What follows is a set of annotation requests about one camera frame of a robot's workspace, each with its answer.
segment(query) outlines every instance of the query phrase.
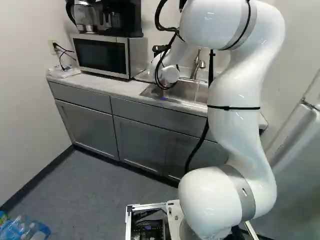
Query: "coffee maker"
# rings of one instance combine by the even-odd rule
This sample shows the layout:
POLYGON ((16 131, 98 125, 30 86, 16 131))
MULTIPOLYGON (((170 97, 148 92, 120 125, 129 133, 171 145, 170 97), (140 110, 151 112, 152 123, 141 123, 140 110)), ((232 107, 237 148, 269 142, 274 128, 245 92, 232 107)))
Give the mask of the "coffee maker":
POLYGON ((102 0, 110 27, 103 34, 117 37, 143 37, 141 0, 102 0))
POLYGON ((141 0, 67 0, 65 9, 80 33, 143 37, 141 0))

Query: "faucet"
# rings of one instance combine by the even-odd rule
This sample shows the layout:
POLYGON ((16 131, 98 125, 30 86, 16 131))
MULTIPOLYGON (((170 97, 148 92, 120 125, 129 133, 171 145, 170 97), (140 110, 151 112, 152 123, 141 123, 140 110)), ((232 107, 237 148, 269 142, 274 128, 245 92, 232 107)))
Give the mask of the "faucet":
POLYGON ((203 61, 202 59, 200 59, 200 52, 201 52, 201 48, 198 49, 198 53, 193 61, 193 69, 190 75, 190 79, 194 79, 196 80, 197 78, 197 73, 199 68, 200 69, 205 69, 206 68, 206 63, 205 61, 203 61))

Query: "microwave door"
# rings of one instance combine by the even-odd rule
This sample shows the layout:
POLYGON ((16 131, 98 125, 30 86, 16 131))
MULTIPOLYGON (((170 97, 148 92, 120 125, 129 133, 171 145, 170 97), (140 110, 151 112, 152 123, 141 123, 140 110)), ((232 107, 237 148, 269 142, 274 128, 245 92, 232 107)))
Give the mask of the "microwave door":
POLYGON ((113 77, 129 78, 127 42, 73 38, 73 43, 81 70, 113 77))

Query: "stainless steel sink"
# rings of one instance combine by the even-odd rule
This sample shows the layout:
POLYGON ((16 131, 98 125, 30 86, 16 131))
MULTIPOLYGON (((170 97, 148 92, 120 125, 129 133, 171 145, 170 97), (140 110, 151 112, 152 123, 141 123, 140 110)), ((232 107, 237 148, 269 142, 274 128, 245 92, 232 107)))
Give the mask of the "stainless steel sink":
POLYGON ((192 102, 207 104, 208 92, 207 83, 197 82, 191 79, 180 79, 176 85, 169 90, 162 90, 157 85, 150 84, 140 95, 174 103, 192 102))

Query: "power cord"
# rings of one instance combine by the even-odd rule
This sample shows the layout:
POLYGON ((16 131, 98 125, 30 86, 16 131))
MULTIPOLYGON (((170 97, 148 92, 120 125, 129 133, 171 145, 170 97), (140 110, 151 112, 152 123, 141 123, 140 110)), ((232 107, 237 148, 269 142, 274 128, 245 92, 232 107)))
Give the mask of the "power cord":
MULTIPOLYGON (((210 87, 211 83, 214 81, 214 56, 215 55, 216 54, 214 54, 214 51, 211 49, 210 50, 210 60, 209 60, 209 76, 208 76, 208 86, 209 87, 210 87)), ((205 120, 205 125, 203 128, 201 137, 185 162, 184 174, 189 172, 190 163, 191 163, 193 157, 195 156, 195 154, 197 153, 197 151, 199 150, 199 148, 201 147, 202 143, 204 142, 206 135, 208 133, 208 130, 209 130, 209 121, 208 121, 208 117, 207 117, 205 120)))
POLYGON ((65 71, 66 69, 64 68, 64 66, 63 66, 62 63, 61 63, 61 57, 62 57, 63 55, 67 55, 67 56, 69 56, 70 58, 72 58, 73 60, 76 61, 76 59, 75 59, 73 56, 70 56, 70 55, 68 54, 68 53, 74 53, 74 51, 67 50, 67 49, 65 49, 64 47, 60 46, 60 45, 59 45, 58 43, 56 43, 56 42, 54 42, 52 45, 53 45, 54 49, 57 50, 57 51, 61 51, 60 49, 63 50, 63 52, 62 52, 61 55, 59 56, 59 63, 60 63, 61 69, 62 69, 63 71, 65 71))
POLYGON ((154 70, 155 83, 162 90, 169 90, 169 89, 173 88, 177 84, 177 82, 175 82, 175 83, 171 84, 170 86, 164 86, 161 83, 160 79, 159 79, 159 68, 160 68, 160 65, 165 67, 164 64, 163 64, 163 60, 164 60, 166 54, 168 53, 169 49, 171 48, 175 38, 177 36, 179 38, 181 38, 181 36, 179 35, 179 28, 178 27, 164 27, 164 26, 161 25, 161 23, 159 21, 160 13, 162 11, 162 8, 164 7, 164 5, 166 4, 167 1, 168 0, 160 0, 158 6, 156 8, 155 15, 154 15, 154 24, 155 24, 155 27, 156 27, 157 30, 166 31, 166 32, 174 32, 174 35, 171 38, 170 42, 168 43, 166 49, 162 53, 160 53, 160 60, 157 63, 157 65, 155 67, 155 70, 154 70))

